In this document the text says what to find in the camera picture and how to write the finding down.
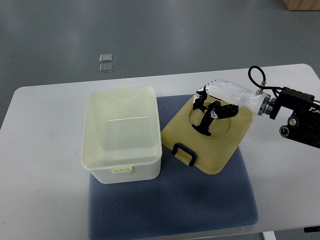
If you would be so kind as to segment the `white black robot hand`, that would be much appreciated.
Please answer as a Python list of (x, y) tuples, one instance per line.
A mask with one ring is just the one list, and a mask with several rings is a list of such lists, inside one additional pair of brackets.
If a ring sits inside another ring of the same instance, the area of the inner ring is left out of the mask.
[(248, 108), (253, 114), (258, 116), (266, 113), (271, 101), (271, 96), (265, 92), (252, 92), (248, 88), (236, 83), (216, 79), (195, 92), (192, 109), (195, 110), (203, 106), (208, 96), (240, 108)]

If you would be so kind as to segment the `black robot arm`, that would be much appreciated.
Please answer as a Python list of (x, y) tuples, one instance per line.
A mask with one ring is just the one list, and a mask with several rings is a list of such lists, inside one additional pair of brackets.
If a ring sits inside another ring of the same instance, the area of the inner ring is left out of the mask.
[(274, 98), (269, 100), (265, 113), (274, 120), (280, 109), (292, 110), (287, 124), (279, 129), (282, 137), (306, 144), (315, 148), (320, 147), (320, 105), (315, 96), (303, 93), (289, 87), (267, 87), (272, 90)]

